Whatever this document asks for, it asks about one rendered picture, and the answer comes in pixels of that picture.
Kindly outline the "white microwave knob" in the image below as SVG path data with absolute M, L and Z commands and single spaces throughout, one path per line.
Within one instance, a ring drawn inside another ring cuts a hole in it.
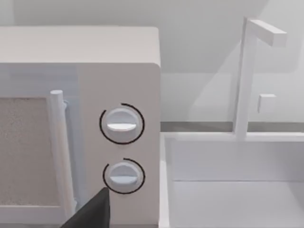
M 124 143 L 137 137 L 139 118 L 134 111 L 121 107 L 107 111 L 102 127 L 106 135 L 113 141 Z
M 123 161 L 110 166 L 106 180 L 113 190 L 130 192 L 141 184 L 142 173 L 136 164 Z

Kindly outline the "white sink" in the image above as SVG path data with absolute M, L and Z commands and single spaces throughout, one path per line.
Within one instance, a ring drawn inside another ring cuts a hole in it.
M 304 228 L 304 133 L 161 133 L 167 228 Z

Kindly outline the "pale microwave oven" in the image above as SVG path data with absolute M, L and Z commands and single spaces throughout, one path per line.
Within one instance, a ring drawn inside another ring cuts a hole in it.
M 102 188 L 110 195 L 110 228 L 159 228 L 159 31 L 155 27 L 0 27 L 0 65 L 56 64 L 75 68 L 75 91 L 65 94 L 76 212 Z M 116 142 L 103 130 L 107 111 L 126 107 L 139 118 L 137 137 Z M 136 164 L 141 184 L 113 190 L 111 165 Z

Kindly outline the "tall white tap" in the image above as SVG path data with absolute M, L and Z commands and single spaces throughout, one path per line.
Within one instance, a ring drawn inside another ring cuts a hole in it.
M 243 141 L 247 137 L 249 105 L 259 40 L 274 48 L 284 48 L 287 43 L 287 32 L 260 19 L 244 17 L 233 121 L 233 133 L 237 141 Z

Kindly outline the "microwave oven door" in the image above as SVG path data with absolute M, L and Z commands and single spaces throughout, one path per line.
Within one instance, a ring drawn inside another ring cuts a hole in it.
M 76 89 L 69 65 L 0 65 L 0 227 L 64 223 L 50 92 Z

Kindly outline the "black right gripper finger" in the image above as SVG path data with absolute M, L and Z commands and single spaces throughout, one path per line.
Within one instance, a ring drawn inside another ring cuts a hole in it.
M 110 195 L 102 188 L 60 228 L 110 228 Z

